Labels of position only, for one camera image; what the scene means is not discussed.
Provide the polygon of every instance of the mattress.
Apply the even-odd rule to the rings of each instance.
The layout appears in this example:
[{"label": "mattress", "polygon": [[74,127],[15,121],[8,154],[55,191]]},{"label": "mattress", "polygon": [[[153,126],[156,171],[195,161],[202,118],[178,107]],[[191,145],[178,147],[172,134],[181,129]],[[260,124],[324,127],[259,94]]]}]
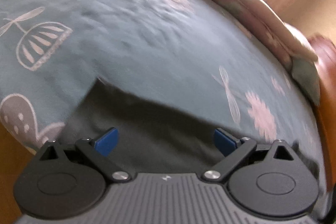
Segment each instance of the mattress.
[{"label": "mattress", "polygon": [[[286,69],[211,0],[0,0],[0,120],[37,150],[97,77],[262,143],[299,149],[326,192],[314,114]],[[327,209],[318,208],[323,216]]]}]

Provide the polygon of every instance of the pillow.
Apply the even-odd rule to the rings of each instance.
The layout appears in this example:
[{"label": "pillow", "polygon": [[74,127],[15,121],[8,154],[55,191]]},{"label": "pillow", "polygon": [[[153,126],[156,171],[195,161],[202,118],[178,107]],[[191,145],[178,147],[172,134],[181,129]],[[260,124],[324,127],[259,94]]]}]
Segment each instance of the pillow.
[{"label": "pillow", "polygon": [[307,38],[304,36],[304,34],[302,32],[300,32],[298,29],[296,29],[295,27],[293,27],[292,25],[289,25],[288,23],[285,23],[285,26],[287,27],[287,29],[292,33],[292,35],[295,37],[295,39],[297,41],[299,41],[301,43],[301,45],[303,47],[305,47],[308,51],[310,51],[310,60],[311,61],[317,61],[318,57],[317,54],[315,52],[315,50],[313,49],[313,47],[309,44]]},{"label": "pillow", "polygon": [[315,64],[293,57],[292,77],[314,105],[320,105],[320,79]]}]

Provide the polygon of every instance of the silver screw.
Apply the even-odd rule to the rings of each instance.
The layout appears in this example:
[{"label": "silver screw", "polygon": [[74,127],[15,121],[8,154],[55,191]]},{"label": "silver screw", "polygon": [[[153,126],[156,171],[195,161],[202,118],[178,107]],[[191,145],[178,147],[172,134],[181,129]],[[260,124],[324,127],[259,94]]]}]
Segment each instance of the silver screw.
[{"label": "silver screw", "polygon": [[209,170],[204,173],[204,177],[210,180],[216,180],[221,177],[221,173],[219,173],[218,171]]},{"label": "silver screw", "polygon": [[118,171],[112,174],[112,178],[115,180],[127,180],[129,175],[126,172]]}]

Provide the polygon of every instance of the beige wall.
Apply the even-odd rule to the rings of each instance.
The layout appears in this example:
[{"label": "beige wall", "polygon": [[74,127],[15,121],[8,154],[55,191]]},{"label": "beige wall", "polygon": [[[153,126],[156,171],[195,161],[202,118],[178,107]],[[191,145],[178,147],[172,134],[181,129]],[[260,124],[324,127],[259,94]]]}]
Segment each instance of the beige wall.
[{"label": "beige wall", "polygon": [[296,0],[279,16],[306,37],[318,32],[336,43],[336,0]]}]

